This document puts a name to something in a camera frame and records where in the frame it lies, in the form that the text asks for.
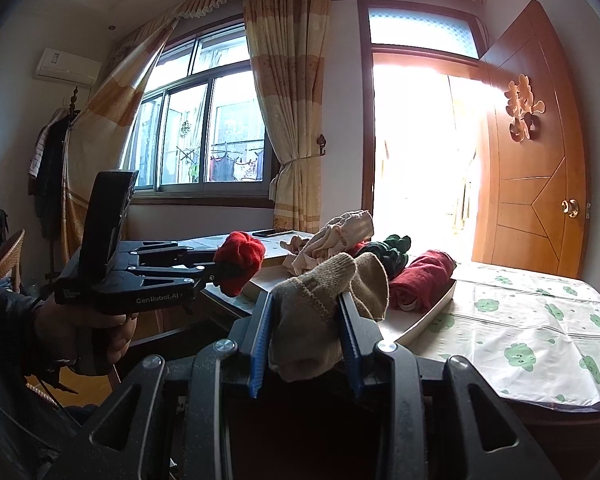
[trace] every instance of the wooden chair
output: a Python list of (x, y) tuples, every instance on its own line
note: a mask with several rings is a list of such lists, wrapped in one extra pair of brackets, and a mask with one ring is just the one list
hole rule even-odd
[(15, 292), (20, 291), (20, 253), (24, 243), (24, 229), (16, 231), (0, 246), (0, 280), (11, 272)]

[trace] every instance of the smartphone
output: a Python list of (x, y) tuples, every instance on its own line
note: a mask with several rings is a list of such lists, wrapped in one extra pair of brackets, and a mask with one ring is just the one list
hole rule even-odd
[(280, 236), (292, 233), (293, 230), (280, 230), (280, 229), (265, 229), (264, 231), (256, 231), (253, 236), (258, 238), (271, 238), (272, 236)]

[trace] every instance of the door knob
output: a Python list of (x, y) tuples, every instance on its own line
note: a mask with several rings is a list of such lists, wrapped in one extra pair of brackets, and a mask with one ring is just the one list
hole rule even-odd
[(578, 216), (578, 201), (574, 200), (573, 198), (571, 200), (563, 200), (562, 201), (562, 212), (565, 215), (569, 215), (570, 218), (576, 218), (576, 216)]

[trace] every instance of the person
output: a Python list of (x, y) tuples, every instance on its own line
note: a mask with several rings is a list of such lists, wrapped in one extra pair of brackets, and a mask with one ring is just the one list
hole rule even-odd
[(53, 295), (39, 301), (0, 288), (0, 480), (40, 480), (80, 429), (71, 410), (43, 399), (25, 377), (63, 388), (59, 371), (75, 362), (80, 327), (107, 330), (107, 359), (115, 364), (129, 347), (137, 317), (106, 316), (90, 306), (57, 304)]

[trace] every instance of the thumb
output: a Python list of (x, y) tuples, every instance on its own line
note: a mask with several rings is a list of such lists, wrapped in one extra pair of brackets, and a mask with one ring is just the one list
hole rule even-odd
[(113, 328), (126, 321), (126, 316), (107, 316), (90, 306), (67, 305), (65, 316), (74, 326), (87, 326), (90, 328)]

